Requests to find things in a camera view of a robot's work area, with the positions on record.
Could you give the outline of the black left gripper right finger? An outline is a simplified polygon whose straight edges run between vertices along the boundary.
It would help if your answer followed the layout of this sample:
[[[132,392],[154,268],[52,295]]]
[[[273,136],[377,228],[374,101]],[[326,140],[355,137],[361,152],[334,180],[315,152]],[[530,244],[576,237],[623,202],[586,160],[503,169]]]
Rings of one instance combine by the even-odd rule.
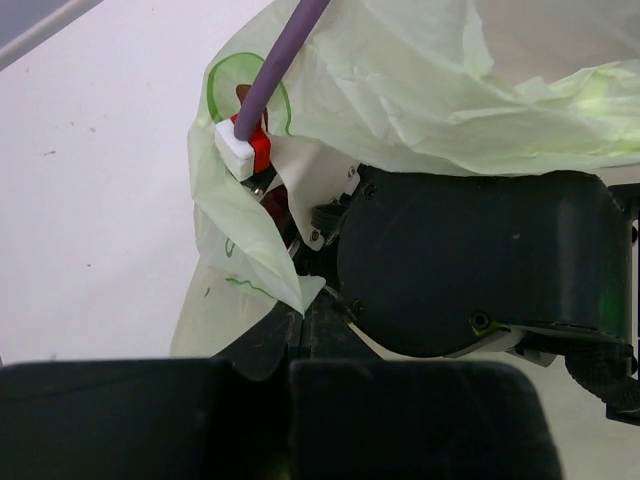
[[[538,394],[498,362],[384,361],[345,325],[318,349],[314,313],[289,316],[295,479],[559,479]]]

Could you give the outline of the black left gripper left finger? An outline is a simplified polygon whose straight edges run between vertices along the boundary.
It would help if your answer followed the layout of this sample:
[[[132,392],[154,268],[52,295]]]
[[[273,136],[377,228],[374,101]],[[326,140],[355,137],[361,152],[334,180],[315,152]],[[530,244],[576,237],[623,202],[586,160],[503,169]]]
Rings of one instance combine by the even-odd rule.
[[[3,367],[2,477],[288,478],[303,325],[277,304],[212,357]]]

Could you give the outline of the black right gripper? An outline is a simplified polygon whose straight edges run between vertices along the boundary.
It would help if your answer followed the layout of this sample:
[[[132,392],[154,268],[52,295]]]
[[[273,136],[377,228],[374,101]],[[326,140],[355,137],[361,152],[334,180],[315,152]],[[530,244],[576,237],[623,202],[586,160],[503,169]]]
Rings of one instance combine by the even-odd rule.
[[[563,357],[609,419],[638,421],[637,185],[576,171],[360,176],[352,195],[313,208],[326,242],[294,262],[326,279],[361,332],[414,358]]]

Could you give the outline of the green printed plastic bag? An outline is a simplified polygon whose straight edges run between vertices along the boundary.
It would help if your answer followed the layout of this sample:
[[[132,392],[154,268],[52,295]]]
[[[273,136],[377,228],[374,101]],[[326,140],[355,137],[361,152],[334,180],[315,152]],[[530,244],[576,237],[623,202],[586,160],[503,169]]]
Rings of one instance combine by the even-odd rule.
[[[308,308],[327,284],[296,271],[309,248],[276,172],[238,181],[214,142],[257,130],[388,172],[515,176],[639,160],[635,1],[315,1],[276,86],[261,69],[298,22],[274,1],[207,66],[188,132],[199,261],[170,352],[222,351],[277,302]]]

